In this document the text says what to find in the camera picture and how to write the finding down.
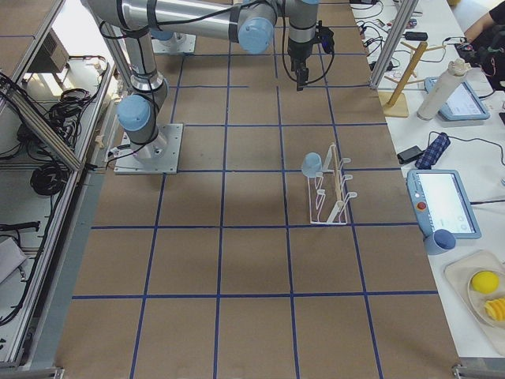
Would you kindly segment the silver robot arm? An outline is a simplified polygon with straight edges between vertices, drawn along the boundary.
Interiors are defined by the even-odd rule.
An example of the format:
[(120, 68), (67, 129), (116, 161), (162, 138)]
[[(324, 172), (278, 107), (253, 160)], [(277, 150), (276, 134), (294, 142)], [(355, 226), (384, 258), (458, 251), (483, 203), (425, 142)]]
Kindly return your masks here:
[(335, 53), (333, 32), (317, 18), (317, 1), (243, 1), (231, 6), (203, 1), (86, 1), (84, 5), (100, 27), (118, 28), (118, 38), (125, 42), (133, 92), (120, 102), (118, 120), (129, 138), (131, 156), (140, 162), (157, 159), (167, 145), (156, 119), (168, 84), (157, 69), (152, 39), (180, 32), (225, 39), (250, 54), (261, 54), (282, 20), (290, 57), (285, 70), (299, 91), (311, 84), (306, 61), (313, 47), (319, 44), (325, 53)]

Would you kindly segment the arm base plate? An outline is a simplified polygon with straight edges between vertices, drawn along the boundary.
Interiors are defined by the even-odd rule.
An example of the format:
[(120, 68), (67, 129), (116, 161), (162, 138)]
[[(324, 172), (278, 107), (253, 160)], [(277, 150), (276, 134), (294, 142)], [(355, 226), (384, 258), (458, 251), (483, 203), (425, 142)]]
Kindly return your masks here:
[(176, 174), (183, 132), (182, 124), (162, 124), (158, 126), (158, 136), (154, 141), (140, 148), (131, 144), (126, 132), (122, 144), (113, 152), (115, 174)]
[(151, 44), (154, 54), (157, 55), (193, 54), (196, 37), (183, 33), (165, 33), (160, 36), (152, 36)]

